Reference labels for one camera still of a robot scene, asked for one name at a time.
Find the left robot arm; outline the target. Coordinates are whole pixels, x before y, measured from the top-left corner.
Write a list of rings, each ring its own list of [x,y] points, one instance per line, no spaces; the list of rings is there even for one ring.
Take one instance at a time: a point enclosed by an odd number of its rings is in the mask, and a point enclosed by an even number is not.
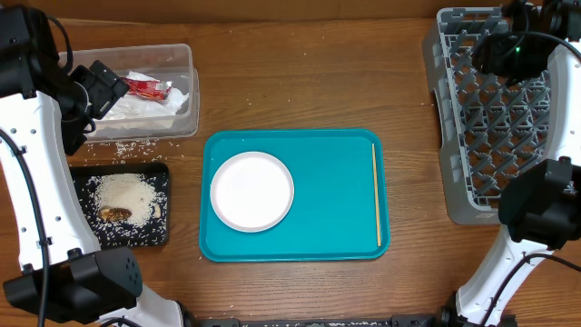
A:
[[[192,314],[143,283],[126,247],[103,249],[79,204],[67,157],[128,84],[101,62],[61,59],[56,18],[24,5],[1,12],[1,165],[19,235],[7,301],[47,322],[191,326]]]

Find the teal serving tray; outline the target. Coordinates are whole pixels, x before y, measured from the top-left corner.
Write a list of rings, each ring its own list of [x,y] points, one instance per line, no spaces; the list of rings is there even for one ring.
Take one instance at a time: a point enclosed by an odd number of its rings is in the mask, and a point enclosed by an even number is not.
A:
[[[382,244],[377,246],[371,144],[376,147]],[[235,154],[264,152],[280,159],[294,181],[284,219],[259,233],[224,224],[212,209],[210,185]],[[204,147],[199,247],[220,263],[373,260],[390,243],[380,139],[367,129],[223,131]]]

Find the brown food scrap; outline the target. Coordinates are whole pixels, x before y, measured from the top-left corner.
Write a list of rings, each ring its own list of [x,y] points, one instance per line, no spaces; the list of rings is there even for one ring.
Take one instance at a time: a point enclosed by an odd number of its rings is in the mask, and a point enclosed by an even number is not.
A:
[[[106,222],[119,222],[130,218],[132,212],[125,208],[104,207],[100,210],[99,216]]]

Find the wooden chopstick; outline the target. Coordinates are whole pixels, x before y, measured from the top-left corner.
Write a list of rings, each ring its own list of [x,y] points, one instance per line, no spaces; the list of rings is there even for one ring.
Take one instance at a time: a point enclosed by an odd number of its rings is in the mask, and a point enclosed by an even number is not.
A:
[[[371,161],[372,161],[373,184],[374,184],[376,237],[377,237],[377,246],[380,247],[382,244],[382,236],[381,236],[381,223],[380,223],[380,211],[379,211],[379,181],[378,181],[376,147],[375,147],[374,143],[371,144]]]

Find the clear plastic bin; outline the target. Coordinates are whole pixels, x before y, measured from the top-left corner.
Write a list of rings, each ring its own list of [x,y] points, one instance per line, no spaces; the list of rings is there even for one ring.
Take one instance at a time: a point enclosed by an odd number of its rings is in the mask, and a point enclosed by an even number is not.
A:
[[[95,122],[95,131],[88,134],[90,142],[195,134],[200,92],[198,74],[192,65],[192,50],[188,45],[142,45],[74,52],[76,65],[88,67],[96,60],[121,77],[139,81],[159,80],[169,83],[171,90],[165,100],[125,95],[105,118]]]

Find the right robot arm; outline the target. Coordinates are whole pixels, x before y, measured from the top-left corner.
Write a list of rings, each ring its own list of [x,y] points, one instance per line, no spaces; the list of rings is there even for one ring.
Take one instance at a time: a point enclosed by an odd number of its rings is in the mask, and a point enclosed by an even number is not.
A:
[[[500,229],[470,280],[436,315],[437,326],[514,326],[503,311],[529,274],[580,237],[580,4],[513,1],[501,9],[504,33],[484,38],[473,65],[516,84],[550,75],[549,127],[540,163],[500,196]]]

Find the white rice pile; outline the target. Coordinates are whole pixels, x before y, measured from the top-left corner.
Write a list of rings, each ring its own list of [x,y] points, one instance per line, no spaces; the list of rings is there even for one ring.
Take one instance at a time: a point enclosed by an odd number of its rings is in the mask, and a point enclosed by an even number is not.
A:
[[[90,193],[96,217],[104,223],[129,223],[143,227],[151,219],[160,218],[162,208],[158,204],[158,192],[148,183],[143,174],[123,173],[92,177],[88,183],[94,186]],[[132,212],[126,221],[106,222],[99,216],[104,207],[125,208]]]

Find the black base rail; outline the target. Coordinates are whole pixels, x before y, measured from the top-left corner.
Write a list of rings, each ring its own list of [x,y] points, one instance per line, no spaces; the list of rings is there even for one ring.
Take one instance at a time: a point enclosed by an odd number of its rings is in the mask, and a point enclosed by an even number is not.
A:
[[[395,314],[385,319],[314,319],[241,321],[229,319],[200,319],[194,327],[436,327],[453,326],[449,313]]]

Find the red snack wrapper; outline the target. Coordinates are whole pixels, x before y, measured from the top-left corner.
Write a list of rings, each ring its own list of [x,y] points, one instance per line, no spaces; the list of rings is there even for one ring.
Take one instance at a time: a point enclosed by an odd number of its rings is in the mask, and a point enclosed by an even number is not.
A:
[[[122,77],[122,80],[129,86],[128,94],[148,100],[166,100],[172,90],[171,81],[156,79],[142,81],[126,77]]]

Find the black tray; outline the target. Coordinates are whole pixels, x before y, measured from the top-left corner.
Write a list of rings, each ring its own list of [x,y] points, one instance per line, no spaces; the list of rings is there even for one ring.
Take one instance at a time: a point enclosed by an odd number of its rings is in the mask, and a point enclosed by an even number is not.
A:
[[[70,172],[85,219],[103,249],[168,242],[171,178],[166,164],[85,166]]]

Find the white napkin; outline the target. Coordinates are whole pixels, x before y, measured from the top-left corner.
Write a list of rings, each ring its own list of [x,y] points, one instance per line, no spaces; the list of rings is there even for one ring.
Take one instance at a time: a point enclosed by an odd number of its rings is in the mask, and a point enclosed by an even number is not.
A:
[[[130,71],[126,78],[135,80],[160,80],[146,74]],[[154,101],[127,94],[117,101],[103,120],[138,119],[177,115],[182,106],[189,100],[189,95],[183,93],[172,82],[172,90],[166,100]]]

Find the large white plate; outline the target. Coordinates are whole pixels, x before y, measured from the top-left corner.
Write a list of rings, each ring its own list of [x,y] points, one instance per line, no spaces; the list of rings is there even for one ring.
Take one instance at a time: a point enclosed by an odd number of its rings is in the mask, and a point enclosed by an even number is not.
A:
[[[284,219],[294,191],[291,172],[280,159],[264,152],[244,152],[218,168],[210,185],[210,201],[228,227],[259,233]]]

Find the grey dishwasher rack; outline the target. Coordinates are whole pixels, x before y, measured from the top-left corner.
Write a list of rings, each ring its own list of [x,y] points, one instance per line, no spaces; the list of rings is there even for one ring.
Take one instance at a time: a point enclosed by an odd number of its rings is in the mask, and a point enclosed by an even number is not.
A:
[[[549,127],[550,75],[509,84],[473,65],[484,38],[504,33],[500,7],[441,9],[422,48],[441,128],[440,168],[449,218],[495,224],[504,188],[539,164]]]

